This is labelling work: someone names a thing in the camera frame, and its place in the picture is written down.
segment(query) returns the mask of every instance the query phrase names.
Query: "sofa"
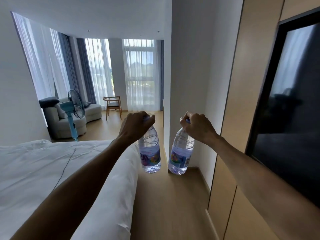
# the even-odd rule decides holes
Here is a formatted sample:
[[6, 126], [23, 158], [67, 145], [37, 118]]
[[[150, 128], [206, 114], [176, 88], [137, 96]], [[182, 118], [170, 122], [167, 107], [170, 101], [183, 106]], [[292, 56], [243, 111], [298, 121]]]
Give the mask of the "sofa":
[[[48, 130], [53, 139], [71, 138], [71, 131], [68, 122], [68, 117], [65, 112], [60, 108], [60, 103], [67, 102], [67, 97], [60, 98], [60, 102], [54, 107], [47, 107], [43, 109], [45, 119], [48, 124]], [[93, 120], [101, 119], [102, 108], [99, 104], [90, 104], [89, 107], [84, 109], [84, 117], [77, 118], [72, 114], [73, 123], [77, 130], [78, 136], [87, 132], [86, 124]]]

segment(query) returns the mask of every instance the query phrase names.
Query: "black television screen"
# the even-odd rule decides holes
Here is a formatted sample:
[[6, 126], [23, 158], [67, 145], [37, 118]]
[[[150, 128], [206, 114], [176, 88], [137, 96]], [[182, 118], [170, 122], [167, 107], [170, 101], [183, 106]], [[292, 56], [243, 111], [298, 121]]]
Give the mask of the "black television screen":
[[279, 25], [247, 154], [320, 207], [320, 15]]

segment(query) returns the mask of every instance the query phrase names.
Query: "black cable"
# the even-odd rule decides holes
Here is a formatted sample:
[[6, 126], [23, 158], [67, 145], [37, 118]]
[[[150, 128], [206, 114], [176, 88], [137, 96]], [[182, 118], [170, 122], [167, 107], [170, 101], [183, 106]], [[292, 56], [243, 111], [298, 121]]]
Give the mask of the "black cable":
[[[75, 152], [76, 152], [76, 148], [74, 149], [74, 151], [73, 151], [73, 153], [72, 153], [71, 157], [74, 155], [74, 153], [75, 153]], [[64, 170], [66, 169], [66, 167], [67, 167], [68, 163], [70, 162], [71, 157], [69, 158], [68, 162], [66, 163], [66, 166], [64, 167], [64, 169], [63, 169], [63, 171], [62, 171], [61, 177], [59, 178], [59, 180], [58, 180], [57, 184], [54, 186], [54, 188], [53, 188], [53, 190], [52, 190], [52, 191], [54, 191], [54, 189], [57, 187], [58, 183], [60, 182], [60, 179], [62, 178], [62, 175], [63, 175], [63, 173], [64, 173]]]

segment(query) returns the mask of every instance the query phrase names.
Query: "plastic bottle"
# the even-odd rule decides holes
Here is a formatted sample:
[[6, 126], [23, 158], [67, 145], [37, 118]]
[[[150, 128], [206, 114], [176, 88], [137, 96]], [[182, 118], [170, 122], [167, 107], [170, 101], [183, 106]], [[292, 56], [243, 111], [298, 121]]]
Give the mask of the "plastic bottle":
[[153, 126], [138, 141], [142, 168], [146, 173], [156, 173], [161, 168], [158, 134]]
[[181, 175], [186, 172], [193, 152], [194, 142], [194, 138], [189, 136], [183, 128], [178, 131], [173, 141], [168, 162], [168, 169], [171, 173]]

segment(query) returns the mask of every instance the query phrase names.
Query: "electric fan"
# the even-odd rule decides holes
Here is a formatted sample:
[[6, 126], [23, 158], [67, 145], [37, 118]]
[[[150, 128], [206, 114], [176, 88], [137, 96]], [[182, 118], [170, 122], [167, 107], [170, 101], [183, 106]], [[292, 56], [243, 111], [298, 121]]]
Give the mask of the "electric fan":
[[61, 109], [63, 109], [68, 115], [69, 126], [71, 130], [72, 138], [78, 141], [78, 133], [76, 130], [76, 125], [73, 122], [72, 114], [75, 117], [81, 119], [85, 115], [85, 108], [82, 103], [80, 94], [71, 89], [68, 94], [69, 101], [60, 104]]

